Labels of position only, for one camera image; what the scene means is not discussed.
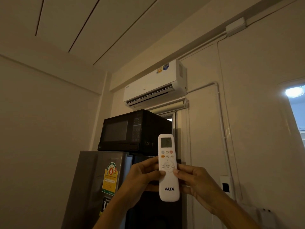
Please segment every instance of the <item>remote control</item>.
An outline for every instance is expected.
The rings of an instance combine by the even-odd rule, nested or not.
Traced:
[[[177,169],[175,141],[171,134],[161,134],[158,137],[159,170],[166,175],[159,181],[159,195],[162,201],[175,202],[180,198],[179,181],[173,174]]]

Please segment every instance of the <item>air conditioner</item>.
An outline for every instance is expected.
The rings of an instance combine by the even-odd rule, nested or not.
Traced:
[[[127,85],[123,101],[133,110],[147,108],[186,95],[186,68],[178,60]]]

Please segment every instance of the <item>person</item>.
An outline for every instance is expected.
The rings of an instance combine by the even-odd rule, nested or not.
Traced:
[[[159,191],[150,185],[160,180],[165,171],[159,171],[158,157],[131,166],[122,186],[113,196],[93,229],[119,228],[128,209],[135,206],[144,191]],[[259,229],[257,223],[223,190],[202,167],[177,164],[173,173],[181,181],[180,191],[191,194],[211,214],[216,215],[228,229]]]

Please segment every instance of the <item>bright light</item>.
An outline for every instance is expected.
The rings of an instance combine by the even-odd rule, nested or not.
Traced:
[[[302,87],[289,88],[286,89],[286,95],[288,98],[296,98],[301,95],[304,95],[304,89]]]

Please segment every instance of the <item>yellow energy label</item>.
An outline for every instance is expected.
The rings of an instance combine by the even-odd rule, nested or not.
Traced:
[[[117,180],[117,170],[114,162],[109,163],[105,169],[102,192],[114,196]]]

